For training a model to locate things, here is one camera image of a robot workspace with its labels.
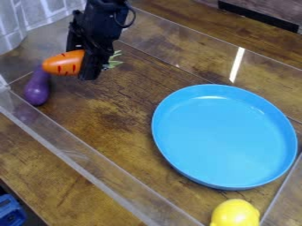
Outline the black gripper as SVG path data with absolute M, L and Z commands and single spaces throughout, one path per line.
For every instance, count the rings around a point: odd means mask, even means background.
M 68 26 L 65 51 L 83 49 L 77 78 L 96 80 L 101 70 L 108 66 L 113 55 L 113 40 L 116 39 L 115 13 L 104 9 L 74 10 Z

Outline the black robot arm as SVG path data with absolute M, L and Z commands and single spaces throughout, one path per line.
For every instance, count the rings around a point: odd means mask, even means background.
M 127 0 L 87 0 L 85 9 L 73 10 L 65 51 L 84 51 L 77 73 L 80 80 L 96 80 L 100 72 L 108 68 L 108 60 L 115 53 L 113 41 L 136 20 L 132 18 L 125 23 L 129 12 L 136 14 Z

